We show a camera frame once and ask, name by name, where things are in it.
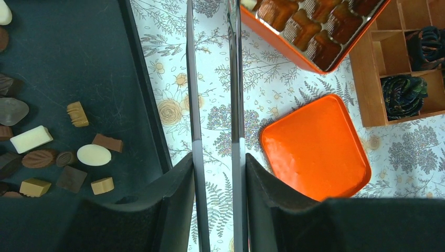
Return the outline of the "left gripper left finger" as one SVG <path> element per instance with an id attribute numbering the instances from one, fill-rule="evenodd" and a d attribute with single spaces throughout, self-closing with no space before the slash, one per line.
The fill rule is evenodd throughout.
<path id="1" fill-rule="evenodd" d="M 186 251 L 195 194 L 192 155 L 115 203 L 1 198 L 1 251 Z"/>

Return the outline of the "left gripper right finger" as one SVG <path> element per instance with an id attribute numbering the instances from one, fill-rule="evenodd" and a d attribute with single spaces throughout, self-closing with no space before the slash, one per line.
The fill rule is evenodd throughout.
<path id="1" fill-rule="evenodd" d="M 444 251 L 444 200 L 315 201 L 246 155 L 251 251 Z"/>

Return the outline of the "white handled metal tongs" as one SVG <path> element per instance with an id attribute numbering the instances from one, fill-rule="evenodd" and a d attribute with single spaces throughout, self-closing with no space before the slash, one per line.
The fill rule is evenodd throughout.
<path id="1" fill-rule="evenodd" d="M 228 1 L 228 41 L 231 92 L 231 159 L 234 250 L 248 251 L 246 196 L 246 147 L 243 109 L 242 32 L 240 1 Z M 194 40 L 193 1 L 187 1 L 186 60 L 192 158 L 194 168 L 198 241 L 200 251 L 210 251 L 208 209 L 204 172 L 204 149 L 199 115 L 199 98 Z"/>

